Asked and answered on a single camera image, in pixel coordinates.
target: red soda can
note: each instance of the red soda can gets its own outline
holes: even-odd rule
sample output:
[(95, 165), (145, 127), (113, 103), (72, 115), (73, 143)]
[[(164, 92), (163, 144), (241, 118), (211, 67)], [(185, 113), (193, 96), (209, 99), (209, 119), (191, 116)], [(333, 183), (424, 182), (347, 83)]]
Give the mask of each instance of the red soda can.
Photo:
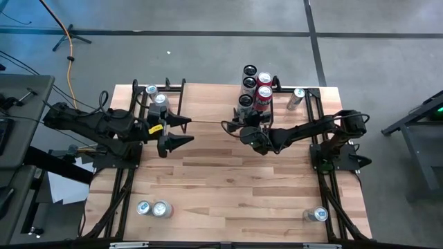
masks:
[(261, 86), (255, 95), (254, 110), (266, 111), (272, 100), (272, 88)]
[(261, 72), (257, 76), (257, 87), (269, 86), (272, 87), (272, 75), (267, 72)]

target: orange cable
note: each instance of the orange cable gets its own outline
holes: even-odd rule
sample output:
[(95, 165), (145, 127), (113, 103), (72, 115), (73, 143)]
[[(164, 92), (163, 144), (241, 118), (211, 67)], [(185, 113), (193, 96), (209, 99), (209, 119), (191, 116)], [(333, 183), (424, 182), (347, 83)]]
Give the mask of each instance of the orange cable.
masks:
[[(73, 56), (73, 45), (72, 45), (71, 36), (69, 35), (68, 30), (66, 29), (64, 24), (60, 21), (60, 19), (57, 17), (57, 15), (55, 15), (55, 13), (51, 10), (51, 8), (49, 8), (49, 6), (45, 3), (44, 0), (42, 0), (42, 3), (45, 5), (45, 7), (48, 8), (49, 12), (51, 12), (54, 15), (54, 17), (59, 21), (59, 23), (62, 25), (63, 31), (69, 40), (69, 50), (70, 50), (69, 56), (72, 57)], [(71, 91), (74, 107), (77, 108), (77, 102), (75, 101), (74, 91), (72, 90), (72, 86), (71, 86), (71, 67), (72, 67), (72, 61), (69, 60), (68, 72), (66, 73), (66, 80), (68, 81), (69, 90)]]

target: yellow label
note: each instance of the yellow label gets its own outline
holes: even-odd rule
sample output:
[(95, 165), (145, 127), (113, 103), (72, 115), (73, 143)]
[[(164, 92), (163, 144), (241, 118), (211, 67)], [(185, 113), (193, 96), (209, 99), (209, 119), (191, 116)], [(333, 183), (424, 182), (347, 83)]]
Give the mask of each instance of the yellow label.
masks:
[(153, 134), (156, 131), (160, 131), (163, 129), (163, 126), (161, 124), (158, 124), (154, 127), (152, 127), (151, 129), (147, 130), (147, 132), (149, 132), (149, 134)]

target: can lid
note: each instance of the can lid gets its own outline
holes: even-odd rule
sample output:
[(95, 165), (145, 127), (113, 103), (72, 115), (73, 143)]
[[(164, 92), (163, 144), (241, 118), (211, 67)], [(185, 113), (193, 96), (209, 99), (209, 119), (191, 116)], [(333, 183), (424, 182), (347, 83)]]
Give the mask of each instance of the can lid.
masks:
[(271, 76), (270, 73), (267, 73), (267, 72), (261, 72), (261, 73), (258, 75), (258, 79), (259, 79), (259, 81), (261, 81), (261, 82), (263, 82), (263, 83), (269, 83), (269, 82), (271, 82), (271, 80), (272, 80), (272, 76)]
[(146, 86), (146, 93), (155, 93), (157, 92), (157, 86), (149, 85)]
[(238, 98), (238, 102), (243, 107), (249, 107), (252, 105), (253, 98), (247, 94), (241, 95), (240, 98)]
[(165, 102), (166, 101), (166, 96), (164, 95), (164, 94), (162, 94), (162, 93), (160, 93), (160, 94), (157, 94), (156, 96), (155, 96), (155, 103), (163, 103), (163, 102)]
[(257, 85), (257, 82), (253, 77), (245, 77), (243, 80), (243, 85), (247, 88), (253, 88)]
[(243, 73), (249, 76), (255, 75), (257, 73), (257, 68), (253, 65), (248, 65), (243, 68)]
[(166, 203), (159, 201), (154, 204), (154, 207), (152, 208), (152, 214), (155, 216), (163, 216), (166, 213)]
[(327, 211), (324, 207), (316, 207), (314, 211), (314, 216), (319, 221), (326, 221), (327, 220)]
[(293, 94), (295, 94), (299, 98), (303, 98), (306, 93), (305, 93), (305, 90), (303, 90), (303, 89), (295, 89), (293, 91)]
[(261, 86), (258, 89), (258, 94), (260, 94), (262, 97), (269, 97), (272, 95), (272, 89), (269, 86)]
[(147, 201), (141, 201), (137, 205), (137, 212), (139, 214), (147, 214), (150, 210), (150, 203)]

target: wooden tabletop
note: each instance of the wooden tabletop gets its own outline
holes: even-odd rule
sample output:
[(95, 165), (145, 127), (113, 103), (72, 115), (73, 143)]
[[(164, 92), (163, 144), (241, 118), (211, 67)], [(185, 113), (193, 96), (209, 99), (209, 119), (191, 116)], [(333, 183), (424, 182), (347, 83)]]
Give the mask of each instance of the wooden tabletop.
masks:
[[(116, 85), (112, 108), (128, 109), (132, 88)], [(320, 88), (325, 114), (341, 110), (338, 89)], [(311, 169), (310, 139), (295, 142), (280, 155), (261, 156), (226, 134), (220, 121), (233, 118), (239, 86), (187, 83), (181, 115), (192, 118), (188, 135), (195, 140), (159, 158), (156, 142), (143, 148), (127, 214), (125, 240), (326, 242), (324, 223), (307, 223), (302, 212), (321, 205), (318, 179)], [(286, 110), (288, 93), (274, 94), (273, 127), (289, 128), (308, 121), (305, 100)], [(178, 93), (169, 93), (177, 112)], [(182, 134), (180, 128), (170, 129)], [(91, 184), (84, 233), (109, 206), (115, 169), (106, 169)], [(361, 188), (356, 176), (337, 172), (343, 209), (355, 225), (371, 237)], [(166, 200), (174, 207), (170, 219), (141, 216), (139, 201)], [(114, 219), (116, 231), (120, 210)], [(336, 215), (331, 211), (338, 236)]]

